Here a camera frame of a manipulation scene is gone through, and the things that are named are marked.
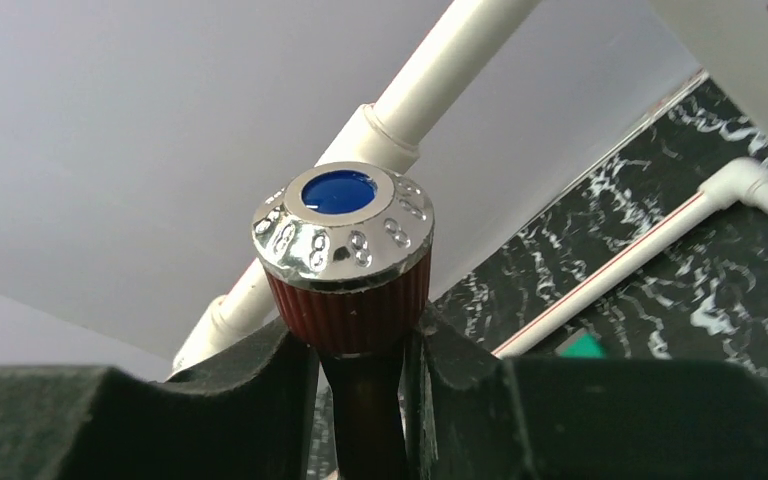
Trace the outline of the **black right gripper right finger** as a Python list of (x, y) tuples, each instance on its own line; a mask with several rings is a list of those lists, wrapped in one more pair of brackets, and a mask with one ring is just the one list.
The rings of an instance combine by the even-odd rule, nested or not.
[(498, 359), (428, 307), (405, 388), (416, 479), (768, 479), (768, 392), (727, 363)]

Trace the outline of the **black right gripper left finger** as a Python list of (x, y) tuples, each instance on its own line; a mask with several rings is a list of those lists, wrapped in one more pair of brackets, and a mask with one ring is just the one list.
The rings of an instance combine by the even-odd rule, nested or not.
[(0, 366), (0, 479), (301, 479), (316, 382), (281, 323), (166, 382)]

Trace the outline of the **dark red water faucet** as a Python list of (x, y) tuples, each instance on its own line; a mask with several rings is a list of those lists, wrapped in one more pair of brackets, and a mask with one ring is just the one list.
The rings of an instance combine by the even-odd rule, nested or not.
[(255, 212), (252, 241), (279, 314), (313, 348), (332, 392), (343, 479), (407, 479), (398, 390), (429, 297), (435, 218), (403, 174), (337, 162)]

